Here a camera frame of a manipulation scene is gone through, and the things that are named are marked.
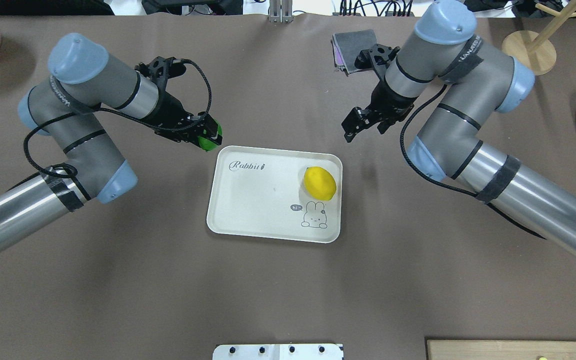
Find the wire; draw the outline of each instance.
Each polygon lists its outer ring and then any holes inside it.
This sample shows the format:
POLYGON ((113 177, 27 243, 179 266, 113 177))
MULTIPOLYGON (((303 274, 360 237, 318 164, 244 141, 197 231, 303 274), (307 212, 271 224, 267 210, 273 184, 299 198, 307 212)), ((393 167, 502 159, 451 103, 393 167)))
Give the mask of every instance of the wire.
POLYGON ((208 7, 208 9, 210 10, 209 13, 202 13, 201 11, 199 11, 198 9, 192 9, 192 11, 196 12, 197 14, 201 14, 201 15, 214 15, 215 12, 213 11, 213 9, 211 9, 210 7, 208 7))
POLYGON ((352 15, 350 11, 353 7, 353 0, 341 0, 341 5, 340 10, 342 11, 339 11, 340 16, 352 15))
MULTIPOLYGON (((199 67, 199 65, 197 63, 195 63, 194 61, 192 61, 190 59, 178 59, 178 60, 180 60, 181 64, 190 64, 190 65, 194 66, 194 68, 197 69, 197 71, 199 72, 199 75, 201 75, 201 78, 203 79, 203 81, 206 84, 206 89, 208 90, 208 104, 206 105, 206 110, 197 119, 191 121, 190 124, 183 126, 183 127, 160 127, 160 126, 151 125, 149 123, 141 121, 139 118, 136 118, 134 116, 130 116, 130 115, 125 114, 121 111, 117 111, 115 109, 108 109, 106 107, 101 107, 101 105, 99 107, 94 108, 93 110, 96 112, 107 112, 107 113, 115 114, 117 116, 125 117, 126 119, 134 121, 135 123, 139 123, 141 125, 144 125, 147 128, 150 128, 153 130, 160 130, 163 132, 183 132, 183 130, 187 130, 187 129, 190 129, 190 128, 196 126, 197 124, 204 121, 204 119, 206 119, 206 116, 208 116, 208 112, 210 111, 210 107, 213 103, 213 91, 212 91, 212 88, 210 86, 210 82, 208 82, 208 78, 206 77, 206 74, 199 67)), ((59 169, 64 170, 66 172, 66 174, 46 170, 45 168, 39 166, 39 164, 36 163, 35 160, 33 160, 32 156, 30 155, 30 147, 29 147, 30 139, 35 134, 37 134, 40 130, 43 130, 45 127, 47 127, 49 125, 52 125, 54 123, 57 123, 57 122, 62 121, 64 119, 68 119, 69 117, 76 116, 76 115, 77 114, 75 114, 75 112, 68 112, 67 114, 63 114, 62 116, 57 116, 51 120, 48 120, 48 121, 42 123, 41 125, 35 127, 34 129, 32 129, 28 133, 28 135, 26 135, 25 138, 23 139, 23 153, 25 154, 25 159, 28 161, 28 163, 32 167, 34 167, 37 171, 39 171, 39 173, 42 173, 42 174, 45 174, 48 176, 52 176, 54 178, 60 178, 60 179, 73 179, 78 175, 77 168, 75 166, 72 166, 71 164, 66 164, 65 162, 62 162, 60 164, 55 164, 51 167, 55 170, 59 170, 59 169)), ((28 178, 25 178, 25 180, 14 185, 13 187, 11 187, 11 189, 14 189, 15 187, 18 187, 19 185, 27 182, 32 177, 34 177, 34 175, 32 175, 28 178)))
POLYGON ((519 4, 521 0, 517 0, 515 2, 510 1, 510 5, 506 5, 505 7, 503 7, 501 10, 508 10, 512 7, 514 7, 515 5, 519 4))
POLYGON ((390 3, 392 0, 370 0, 370 3, 368 4, 364 4, 363 2, 361 2, 361 0, 359 0, 359 6, 357 6, 357 3, 355 2, 355 7, 363 10, 364 7, 367 7, 369 5, 373 5, 375 7, 375 14, 377 16, 380 16, 380 11, 379 11, 379 7, 377 7, 378 3, 390 3))
POLYGON ((396 1, 391 2, 391 4, 394 5, 392 9, 392 16, 401 16, 402 5, 396 1))
POLYGON ((382 16, 382 15, 388 16, 388 9, 390 9, 391 5, 394 5, 395 9, 393 11, 401 11, 400 4, 395 0, 390 0, 389 4, 386 4, 386 6, 384 6, 384 8, 381 9, 381 13, 379 13, 379 16, 382 16))
POLYGON ((18 187, 19 185, 22 185, 25 182, 28 182, 30 179, 34 178, 35 176, 39 175, 39 171, 35 172, 34 174, 24 178, 23 180, 19 181, 18 183, 14 184, 12 187, 10 187, 10 189, 7 190, 7 192, 13 190, 14 188, 18 187))
POLYGON ((362 2, 362 0, 357 0, 354 2, 354 11, 352 14, 355 16, 357 15, 357 5, 359 5, 359 4, 361 4, 360 9, 361 9, 361 12, 363 13, 363 16, 366 16, 366 10, 364 9, 364 6, 363 6, 364 3, 362 2))
MULTIPOLYGON (((415 164, 410 160, 408 153, 406 151, 406 146, 404 145, 404 136, 406 134, 406 129, 409 127, 411 121, 415 118, 415 116, 417 116, 417 114, 419 114, 419 112, 421 112, 425 107, 427 107, 428 105, 430 105, 432 102, 434 102, 435 100, 437 100, 437 98, 439 98, 439 96, 441 96, 444 91, 446 91, 446 88, 448 88, 448 85, 444 84, 441 89, 434 94, 434 96, 432 96, 428 101, 424 102, 421 106, 419 106, 419 108, 417 110, 415 110, 410 117, 408 117, 408 119, 406 120, 406 122, 404 123, 403 127, 401 128, 401 133, 399 134, 399 146, 401 148, 401 153, 404 156, 404 159, 406 160, 407 164, 414 170, 415 173, 417 173, 419 176, 421 176, 424 180, 426 180, 427 182, 430 182, 432 184, 435 184, 439 187, 445 188, 445 189, 449 189, 451 191, 455 191, 461 194, 466 194, 468 196, 471 196, 473 198, 477 197, 477 194, 472 192, 472 191, 468 191, 466 189, 461 189, 459 187, 455 187, 455 186, 451 186, 448 184, 444 184, 443 182, 439 182, 437 180, 434 180, 430 177, 428 177, 425 173, 423 173, 421 170, 419 170, 418 167, 415 166, 415 164)), ((526 233, 530 234, 530 235, 534 235, 535 237, 538 237, 540 239, 545 239, 545 237, 543 237, 542 235, 539 235, 537 232, 530 230, 530 228, 527 228, 526 226, 523 226, 521 223, 518 223, 516 220, 512 219, 510 216, 508 216, 507 214, 505 214, 502 210, 500 210, 498 207, 494 206, 492 203, 487 203, 486 204, 487 207, 491 208, 492 210, 494 210, 494 212, 496 212, 497 214, 501 215, 504 219, 506 219, 507 221, 509 221, 512 225, 516 226, 517 228, 520 228, 521 230, 525 231, 526 233)))

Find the wooden base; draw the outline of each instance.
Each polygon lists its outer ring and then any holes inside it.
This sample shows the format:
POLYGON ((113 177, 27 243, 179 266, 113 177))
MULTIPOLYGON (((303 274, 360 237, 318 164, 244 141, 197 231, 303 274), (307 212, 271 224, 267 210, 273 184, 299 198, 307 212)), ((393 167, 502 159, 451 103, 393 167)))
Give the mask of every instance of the wooden base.
POLYGON ((428 340, 429 360, 576 360, 576 341, 428 340))
POLYGON ((530 30, 515 31, 503 39, 501 51, 517 58, 535 75, 544 75, 555 66, 557 51, 555 51, 553 43, 546 40, 534 51, 528 52, 528 45, 534 41, 537 35, 539 35, 538 32, 530 30))

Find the metal bracket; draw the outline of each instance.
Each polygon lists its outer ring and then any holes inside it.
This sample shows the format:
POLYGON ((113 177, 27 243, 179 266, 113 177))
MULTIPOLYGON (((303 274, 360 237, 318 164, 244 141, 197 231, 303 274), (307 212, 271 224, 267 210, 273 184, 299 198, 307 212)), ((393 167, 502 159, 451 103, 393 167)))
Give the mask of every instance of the metal bracket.
POLYGON ((212 360, 343 360, 343 344, 224 344, 212 360))
POLYGON ((357 69, 372 68, 379 78, 379 83, 370 96, 370 105, 366 109, 354 107, 342 121, 343 137, 346 142, 353 141, 359 132, 375 124, 379 124, 377 130, 383 135, 395 123, 404 121, 413 109, 412 103, 398 101, 398 95, 386 84, 386 70, 399 50, 399 46, 392 48, 377 43, 372 48, 361 50, 354 60, 357 69))
POLYGON ((197 116, 187 112, 181 102, 166 92, 168 80, 183 75, 186 66, 182 59, 161 56, 155 57, 149 64, 139 63, 134 67, 141 75, 157 85, 159 100, 156 116, 149 115, 141 119, 147 126, 179 130, 154 129, 155 134, 174 142, 189 142, 210 151, 222 144, 219 123, 203 111, 197 116))
POLYGON ((270 0, 268 20, 271 23, 292 23, 293 0, 270 0))

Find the rabbit logo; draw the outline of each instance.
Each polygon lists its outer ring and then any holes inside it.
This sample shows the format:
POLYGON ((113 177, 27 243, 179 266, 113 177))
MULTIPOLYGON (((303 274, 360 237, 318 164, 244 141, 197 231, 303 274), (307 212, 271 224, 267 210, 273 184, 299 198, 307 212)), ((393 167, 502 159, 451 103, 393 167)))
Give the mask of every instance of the rabbit logo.
POLYGON ((326 229, 328 227, 326 225, 327 219, 324 203, 321 201, 316 203, 310 201, 306 204, 306 214, 303 215, 301 226, 304 228, 326 229))

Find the white tray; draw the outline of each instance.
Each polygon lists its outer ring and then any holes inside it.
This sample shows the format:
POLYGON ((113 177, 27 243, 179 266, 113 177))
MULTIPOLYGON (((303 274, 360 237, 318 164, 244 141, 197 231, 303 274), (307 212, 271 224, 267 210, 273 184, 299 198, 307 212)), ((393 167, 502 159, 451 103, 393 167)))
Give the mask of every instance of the white tray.
POLYGON ((206 223, 219 234, 330 243, 341 230, 341 160, 330 153, 226 146, 217 156, 206 223), (336 181, 320 201, 304 188, 309 167, 336 181))

